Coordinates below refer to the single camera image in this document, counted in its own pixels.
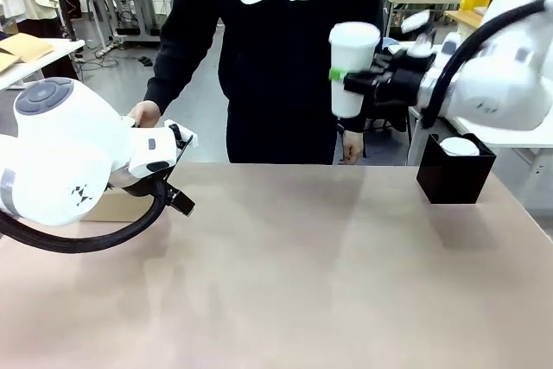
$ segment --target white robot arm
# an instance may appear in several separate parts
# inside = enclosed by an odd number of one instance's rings
[[[364,94],[369,105],[417,106],[427,128],[444,116],[534,130],[553,105],[542,82],[552,42],[553,0],[493,0],[481,27],[463,43],[452,35],[434,56],[421,36],[410,50],[347,74],[344,89]]]
[[[21,230],[12,229],[13,218],[44,226],[78,221],[108,187],[134,195],[153,194],[160,202],[157,216],[164,206],[192,212],[194,203],[167,183],[182,151],[198,143],[192,131],[170,120],[162,128],[132,128],[133,120],[121,118],[90,88],[68,79],[42,80],[23,91],[14,103],[14,113],[18,138],[0,135],[1,233],[17,238]],[[95,241],[87,247],[44,238],[39,247],[97,251],[120,241],[108,238],[109,244]]]

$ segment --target cardboard box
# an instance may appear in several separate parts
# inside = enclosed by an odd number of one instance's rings
[[[130,196],[122,189],[107,190],[85,222],[135,222],[151,207],[154,198]]]
[[[27,34],[17,34],[0,41],[0,73],[15,63],[33,62],[54,51],[48,42]]]

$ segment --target white paper cup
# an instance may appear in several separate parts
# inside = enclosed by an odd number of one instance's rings
[[[332,68],[344,72],[362,71],[371,67],[374,48],[380,42],[380,31],[364,22],[340,23],[330,32]],[[332,113],[340,118],[359,115],[363,96],[344,91],[341,81],[332,81]]]
[[[450,156],[479,156],[480,151],[476,144],[466,138],[451,137],[440,143],[443,151]]]

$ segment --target person's hand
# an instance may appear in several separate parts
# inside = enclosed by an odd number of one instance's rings
[[[363,133],[354,133],[353,131],[344,131],[342,145],[344,147],[344,156],[340,164],[355,164],[363,154]]]
[[[137,127],[142,127],[144,129],[156,127],[161,116],[162,112],[153,101],[138,103],[129,113],[129,117],[135,119]]]

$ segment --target cup lid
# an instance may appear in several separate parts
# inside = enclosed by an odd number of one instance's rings
[[[334,26],[329,40],[339,47],[372,48],[380,42],[380,30],[366,22],[344,22]]]
[[[442,149],[451,156],[477,156],[480,154],[476,144],[466,138],[446,138],[440,145]]]

